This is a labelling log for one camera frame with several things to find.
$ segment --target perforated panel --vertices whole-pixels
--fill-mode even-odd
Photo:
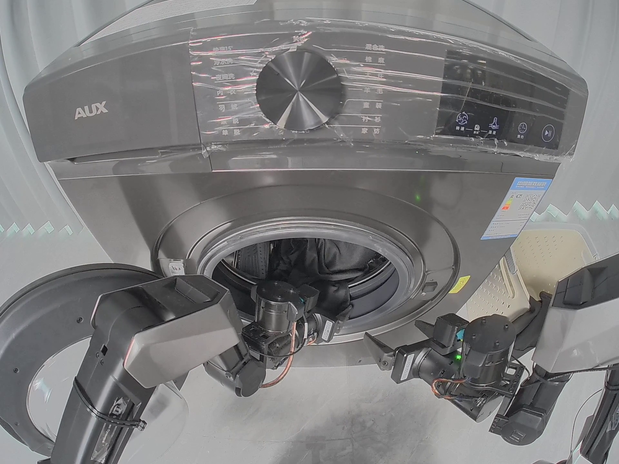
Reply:
[[[514,320],[529,309],[529,294],[517,276],[517,271],[515,274],[505,272],[507,267],[503,266],[501,269],[499,263],[468,300],[469,321],[490,314],[502,314]],[[504,274],[507,275],[509,286],[506,284]]]
[[[572,229],[525,230],[512,250],[534,298],[541,291],[554,294],[558,280],[594,261],[583,236]]]

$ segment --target energy label sticker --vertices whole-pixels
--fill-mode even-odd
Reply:
[[[517,237],[551,182],[552,179],[516,177],[482,239]]]

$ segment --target yellow warning sticker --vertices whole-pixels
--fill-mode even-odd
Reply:
[[[460,292],[462,290],[462,287],[464,287],[466,283],[468,282],[469,278],[470,278],[470,275],[461,276],[460,278],[458,278],[458,281],[454,285],[453,289],[449,291],[449,294],[456,294]]]

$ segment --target black garment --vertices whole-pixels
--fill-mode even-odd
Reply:
[[[295,287],[311,285],[318,305],[338,314],[350,305],[349,282],[364,274],[378,253],[331,239],[283,239],[271,255],[270,278]]]
[[[540,300],[529,298],[530,309],[528,312],[514,320],[516,327],[516,341],[512,355],[518,359],[534,349],[542,333],[542,328],[548,314],[548,308],[552,302],[552,295],[540,292]]]

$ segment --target black display panel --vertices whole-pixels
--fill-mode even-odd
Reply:
[[[436,133],[556,150],[568,96],[567,87],[540,73],[448,51]]]

